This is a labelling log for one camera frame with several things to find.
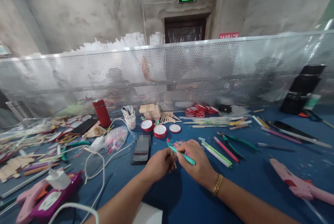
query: hand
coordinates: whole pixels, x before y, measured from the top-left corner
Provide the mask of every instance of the hand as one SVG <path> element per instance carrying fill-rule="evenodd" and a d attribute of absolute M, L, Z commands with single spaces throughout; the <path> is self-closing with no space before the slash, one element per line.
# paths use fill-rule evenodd
<path fill-rule="evenodd" d="M 167 147 L 156 152 L 149 159 L 141 174 L 144 179 L 153 184 L 161 180 L 167 172 L 171 173 L 174 170 L 174 161 L 176 161 L 176 157 L 173 151 Z"/>
<path fill-rule="evenodd" d="M 189 153 L 189 156 L 196 161 L 196 165 L 191 165 L 181 153 L 177 153 L 181 166 L 198 184 L 212 191 L 217 183 L 218 173 L 212 168 L 199 143 L 191 139 L 176 150 L 182 153 L 185 151 Z"/>

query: gold bracelet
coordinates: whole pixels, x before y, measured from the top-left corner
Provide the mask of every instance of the gold bracelet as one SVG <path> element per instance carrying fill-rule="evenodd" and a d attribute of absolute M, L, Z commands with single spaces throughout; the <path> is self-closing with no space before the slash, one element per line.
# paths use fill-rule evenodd
<path fill-rule="evenodd" d="M 217 183 L 216 183 L 216 185 L 215 185 L 215 188 L 214 188 L 214 190 L 212 191 L 213 196 L 216 196 L 216 195 L 217 195 L 217 193 L 218 193 L 218 191 L 219 191 L 219 189 L 220 189 L 220 185 L 222 184 L 222 181 L 223 181 L 223 176 L 220 174 L 220 175 L 218 176 L 218 180 L 217 180 Z"/>

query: metal partition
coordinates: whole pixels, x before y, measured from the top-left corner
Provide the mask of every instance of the metal partition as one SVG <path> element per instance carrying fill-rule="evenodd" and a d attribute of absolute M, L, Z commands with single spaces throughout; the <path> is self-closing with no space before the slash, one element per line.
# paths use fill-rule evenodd
<path fill-rule="evenodd" d="M 263 105 L 283 99 L 307 63 L 328 65 L 319 91 L 332 98 L 333 56 L 333 30 L 34 55 L 0 60 L 0 89 L 36 116 L 91 113 L 96 98 L 114 113 L 152 102 Z"/>

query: doorway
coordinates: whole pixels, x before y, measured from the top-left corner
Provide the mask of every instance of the doorway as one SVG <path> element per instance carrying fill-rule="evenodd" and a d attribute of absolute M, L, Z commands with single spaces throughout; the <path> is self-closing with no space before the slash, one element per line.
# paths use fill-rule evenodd
<path fill-rule="evenodd" d="M 165 43 L 204 40 L 206 23 L 205 18 L 192 16 L 165 18 Z"/>

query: smartphone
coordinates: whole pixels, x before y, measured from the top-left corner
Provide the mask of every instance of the smartphone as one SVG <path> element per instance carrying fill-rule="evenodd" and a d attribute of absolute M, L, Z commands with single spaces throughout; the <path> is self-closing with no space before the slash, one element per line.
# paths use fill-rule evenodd
<path fill-rule="evenodd" d="M 133 144 L 133 152 L 131 155 L 131 164 L 146 164 L 150 159 L 151 153 L 151 141 L 150 134 L 142 133 L 135 137 L 135 143 Z"/>
<path fill-rule="evenodd" d="M 98 119 L 88 119 L 85 122 L 83 122 L 82 124 L 80 124 L 79 126 L 77 126 L 76 128 L 74 128 L 71 132 L 69 132 L 70 134 L 83 134 L 85 132 L 87 132 L 93 125 L 95 125 L 95 123 L 98 121 Z"/>
<path fill-rule="evenodd" d="M 313 136 L 311 136 L 307 133 L 304 133 L 301 130 L 298 130 L 298 129 L 296 129 L 296 128 L 288 125 L 288 124 L 283 123 L 282 121 L 275 121 L 273 125 L 276 126 L 279 129 L 282 129 L 282 130 L 285 130 L 285 131 L 288 131 L 288 132 L 291 132 L 291 133 L 295 133 L 295 134 L 298 134 L 298 135 L 301 135 L 301 136 L 304 136 L 304 137 L 307 137 L 307 138 L 310 138 L 310 139 L 318 140 L 317 138 L 315 138 L 315 137 L 313 137 Z"/>

